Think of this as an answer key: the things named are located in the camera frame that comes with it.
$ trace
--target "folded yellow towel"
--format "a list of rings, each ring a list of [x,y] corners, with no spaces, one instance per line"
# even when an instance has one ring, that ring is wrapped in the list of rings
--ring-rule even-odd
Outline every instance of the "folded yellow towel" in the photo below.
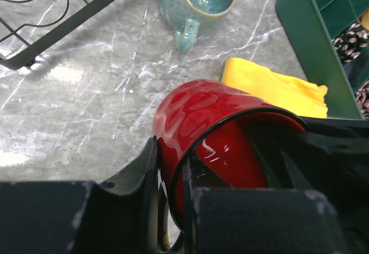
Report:
[[[242,58],[228,58],[221,81],[298,116],[327,118],[324,96],[328,88],[277,74]]]

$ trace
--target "mug handle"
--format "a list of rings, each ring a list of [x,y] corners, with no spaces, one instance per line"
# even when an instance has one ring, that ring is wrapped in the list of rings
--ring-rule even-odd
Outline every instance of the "mug handle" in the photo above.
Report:
[[[186,19],[184,31],[175,33],[175,49],[183,54],[187,54],[194,45],[200,23],[193,19]]]

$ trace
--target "teal mug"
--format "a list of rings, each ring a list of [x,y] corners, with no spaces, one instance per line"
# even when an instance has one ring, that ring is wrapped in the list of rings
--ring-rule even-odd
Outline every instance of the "teal mug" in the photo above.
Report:
[[[160,12],[175,31],[175,49],[186,54],[198,35],[228,14],[236,0],[159,0]]]

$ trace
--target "red mug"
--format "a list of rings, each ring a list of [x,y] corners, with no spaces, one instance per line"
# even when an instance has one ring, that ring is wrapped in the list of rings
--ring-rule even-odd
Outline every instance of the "red mug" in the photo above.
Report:
[[[305,123],[258,97],[210,80],[174,89],[159,105],[153,135],[160,151],[160,174],[173,220],[183,226],[182,166],[197,156],[235,188],[267,187],[263,168],[243,127],[259,120],[304,131]]]

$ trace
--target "green plastic container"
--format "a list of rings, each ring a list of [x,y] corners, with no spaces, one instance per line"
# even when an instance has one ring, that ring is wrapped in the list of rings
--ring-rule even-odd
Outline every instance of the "green plastic container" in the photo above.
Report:
[[[332,38],[369,8],[369,0],[277,0],[276,12],[308,80],[326,85],[328,116],[363,119]],[[369,66],[361,78],[369,76]]]

